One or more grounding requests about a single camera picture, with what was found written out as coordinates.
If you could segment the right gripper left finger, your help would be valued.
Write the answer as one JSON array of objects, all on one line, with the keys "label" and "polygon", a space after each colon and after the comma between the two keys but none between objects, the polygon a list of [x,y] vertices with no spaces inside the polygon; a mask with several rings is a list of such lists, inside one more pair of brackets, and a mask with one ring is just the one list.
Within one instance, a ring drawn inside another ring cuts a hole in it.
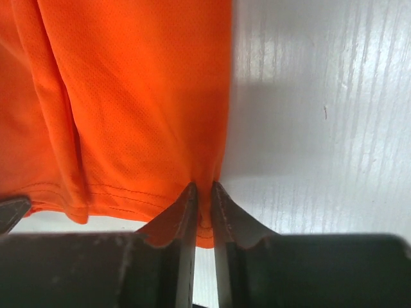
[{"label": "right gripper left finger", "polygon": [[191,307],[197,188],[135,232],[1,235],[2,307]]}]

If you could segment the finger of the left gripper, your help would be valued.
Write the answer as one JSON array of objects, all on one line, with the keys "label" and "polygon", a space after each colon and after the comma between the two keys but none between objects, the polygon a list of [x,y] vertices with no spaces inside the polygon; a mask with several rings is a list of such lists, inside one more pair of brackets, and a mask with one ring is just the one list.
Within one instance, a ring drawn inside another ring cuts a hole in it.
[{"label": "finger of the left gripper", "polygon": [[9,233],[31,209],[31,201],[27,196],[17,196],[1,200],[0,234]]}]

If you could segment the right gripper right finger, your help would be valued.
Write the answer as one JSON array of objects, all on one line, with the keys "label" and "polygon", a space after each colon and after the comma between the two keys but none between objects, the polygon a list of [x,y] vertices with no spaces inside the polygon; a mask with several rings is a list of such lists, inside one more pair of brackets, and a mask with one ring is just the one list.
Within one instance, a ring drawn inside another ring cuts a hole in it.
[{"label": "right gripper right finger", "polygon": [[219,183],[211,214],[220,307],[409,307],[410,245],[392,234],[278,234]]}]

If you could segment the orange t-shirt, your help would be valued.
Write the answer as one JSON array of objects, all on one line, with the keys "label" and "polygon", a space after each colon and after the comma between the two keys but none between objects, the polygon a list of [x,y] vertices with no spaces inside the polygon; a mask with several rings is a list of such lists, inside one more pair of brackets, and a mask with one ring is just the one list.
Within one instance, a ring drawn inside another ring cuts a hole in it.
[{"label": "orange t-shirt", "polygon": [[231,1],[2,1],[1,196],[149,221],[188,183],[212,248]]}]

